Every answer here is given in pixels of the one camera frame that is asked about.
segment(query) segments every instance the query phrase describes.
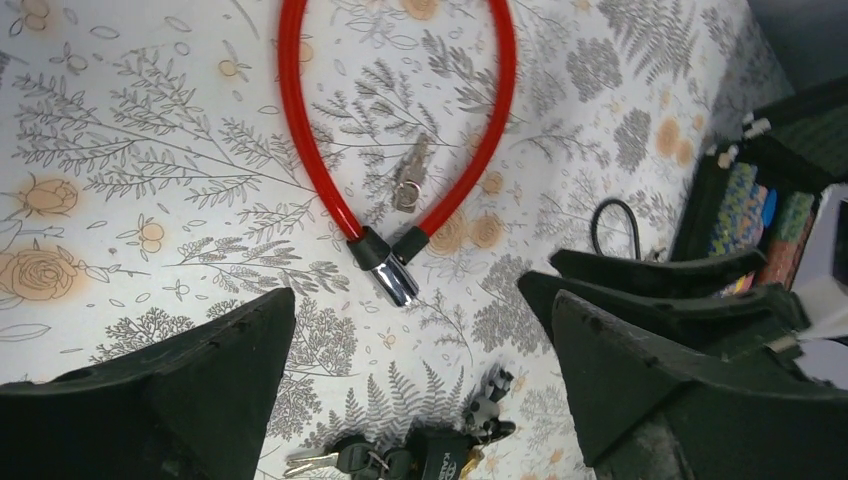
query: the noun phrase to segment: key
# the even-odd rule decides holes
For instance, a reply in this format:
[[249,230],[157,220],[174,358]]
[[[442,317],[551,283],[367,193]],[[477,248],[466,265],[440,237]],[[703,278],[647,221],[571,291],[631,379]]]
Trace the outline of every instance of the key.
[[[376,456],[374,445],[365,440],[365,437],[354,435],[336,442],[327,455],[289,459],[287,462],[289,469],[283,473],[283,478],[294,478],[302,473],[330,467],[335,467],[340,472],[351,474],[356,478],[355,475],[374,468],[373,456]],[[378,476],[370,478],[380,478],[379,472],[379,466],[377,466]]]
[[427,134],[419,134],[412,150],[403,160],[404,167],[397,178],[393,201],[395,210],[399,212],[415,213],[415,202],[421,196],[421,184],[427,176],[424,163],[429,143]]
[[467,480],[471,472],[480,465],[480,462],[484,458],[485,455],[483,455],[483,451],[480,448],[472,448],[471,452],[468,453],[468,462],[466,462],[465,466],[462,467],[462,471],[459,473],[460,480]]
[[406,480],[409,476],[415,458],[412,452],[405,448],[392,448],[383,455],[385,465],[380,474],[384,480]]
[[474,439],[450,429],[422,428],[409,435],[406,449],[414,463],[411,480],[459,480]]

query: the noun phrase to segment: black plastic cap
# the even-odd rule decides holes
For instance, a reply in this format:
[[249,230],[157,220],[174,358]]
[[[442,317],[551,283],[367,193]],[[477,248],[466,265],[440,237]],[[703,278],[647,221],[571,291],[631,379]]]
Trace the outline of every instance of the black plastic cap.
[[369,271],[386,262],[392,254],[392,247],[371,227],[362,227],[365,236],[355,242],[347,242],[347,248],[359,264],[359,268]]
[[418,255],[418,252],[424,250],[424,247],[430,243],[430,237],[418,227],[412,227],[408,232],[400,237],[400,240],[392,247],[395,256],[400,263],[407,265]]

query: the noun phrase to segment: car key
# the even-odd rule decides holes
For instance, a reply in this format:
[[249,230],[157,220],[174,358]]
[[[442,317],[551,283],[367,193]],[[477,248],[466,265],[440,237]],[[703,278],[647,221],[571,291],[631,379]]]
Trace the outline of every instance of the car key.
[[356,475],[367,475],[369,469],[376,470],[376,477],[363,477],[361,480],[369,478],[378,479],[380,466],[374,462],[374,457],[377,456],[374,445],[362,435],[354,435],[343,438],[333,445],[332,451],[327,455],[292,458],[287,461],[289,469],[283,473],[283,478],[294,478],[302,473],[318,470],[321,468],[335,467],[342,473],[348,473],[353,478]]
[[415,458],[409,450],[397,447],[389,449],[383,455],[383,462],[385,466],[380,478],[383,480],[406,480],[409,478]]
[[474,439],[451,429],[421,428],[409,435],[412,453],[410,480],[459,480],[468,463]]

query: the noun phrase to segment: black key fob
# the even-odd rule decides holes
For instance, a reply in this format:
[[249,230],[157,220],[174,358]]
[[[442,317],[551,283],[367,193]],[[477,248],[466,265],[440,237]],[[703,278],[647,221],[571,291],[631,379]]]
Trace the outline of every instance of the black key fob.
[[414,430],[406,442],[414,463],[413,480],[459,480],[468,462],[472,439],[450,429],[422,428]]

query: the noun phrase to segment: silver key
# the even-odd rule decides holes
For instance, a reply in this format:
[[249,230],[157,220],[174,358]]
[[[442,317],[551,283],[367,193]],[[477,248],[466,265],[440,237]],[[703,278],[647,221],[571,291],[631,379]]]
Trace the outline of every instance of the silver key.
[[405,166],[398,176],[394,190],[393,203],[395,210],[399,212],[415,213],[415,203],[421,196],[421,184],[424,183],[424,178],[427,175],[424,163],[427,160],[429,144],[430,138],[427,134],[419,134],[412,150],[404,158],[403,164]]
[[339,461],[339,453],[333,452],[319,457],[290,458],[286,461],[289,469],[283,473],[283,478],[294,478],[301,473],[319,470],[321,468],[333,468]]
[[374,445],[361,435],[343,438],[336,442],[331,453],[313,457],[291,458],[286,463],[289,467],[283,473],[283,478],[294,478],[302,473],[321,468],[336,468],[342,473],[359,473],[374,463]]

